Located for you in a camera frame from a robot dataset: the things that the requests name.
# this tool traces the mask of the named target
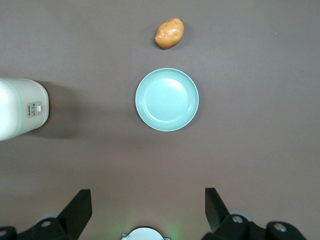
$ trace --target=plate rim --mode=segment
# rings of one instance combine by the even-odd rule
[[[148,78],[149,75],[153,74],[154,72],[166,71],[166,70],[169,70],[169,71],[173,70],[173,71],[175,71],[175,72],[178,72],[178,73],[184,75],[184,76],[192,83],[192,86],[194,87],[195,93],[196,93],[196,107],[195,107],[195,110],[194,110],[193,115],[190,117],[190,119],[189,119],[185,124],[183,124],[182,126],[179,126],[179,127],[175,127],[174,129],[165,129],[165,130],[163,130],[163,129],[159,129],[158,127],[155,127],[155,126],[152,126],[152,125],[148,124],[148,123],[144,120],[144,118],[140,115],[139,108],[138,108],[137,97],[138,97],[138,92],[139,92],[139,89],[141,88],[142,83],[145,81],[145,79]],[[179,70],[179,69],[176,69],[176,68],[171,68],[171,67],[158,68],[158,69],[155,69],[155,70],[149,72],[149,73],[140,81],[140,83],[139,83],[139,85],[138,85],[138,87],[137,87],[137,89],[136,89],[136,92],[135,92],[135,108],[136,108],[136,111],[137,111],[139,117],[141,118],[141,120],[142,120],[146,125],[148,125],[150,128],[155,129],[155,130],[158,130],[158,131],[161,131],[161,132],[173,132],[173,131],[177,131],[177,130],[179,130],[179,129],[184,128],[186,125],[188,125],[188,124],[192,121],[192,119],[194,119],[195,115],[196,115],[197,112],[198,112],[198,108],[199,108],[199,92],[198,92],[198,88],[197,88],[195,82],[192,80],[192,78],[191,78],[190,76],[188,76],[185,72],[183,72],[183,71],[181,71],[181,70]]]

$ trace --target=light blue plate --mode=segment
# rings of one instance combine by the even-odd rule
[[[195,83],[184,72],[160,68],[140,82],[135,106],[151,128],[169,132],[186,126],[196,115],[199,94]]]

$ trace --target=white container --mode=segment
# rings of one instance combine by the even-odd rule
[[[41,127],[49,116],[49,97],[38,82],[0,77],[0,141]]]

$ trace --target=potato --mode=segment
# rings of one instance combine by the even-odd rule
[[[180,42],[184,35],[185,26],[181,19],[172,18],[162,23],[156,34],[155,42],[162,48],[168,49]]]

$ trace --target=button panel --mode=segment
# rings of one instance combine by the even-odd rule
[[[26,115],[29,118],[33,118],[41,115],[43,112],[42,101],[29,102],[26,105]]]

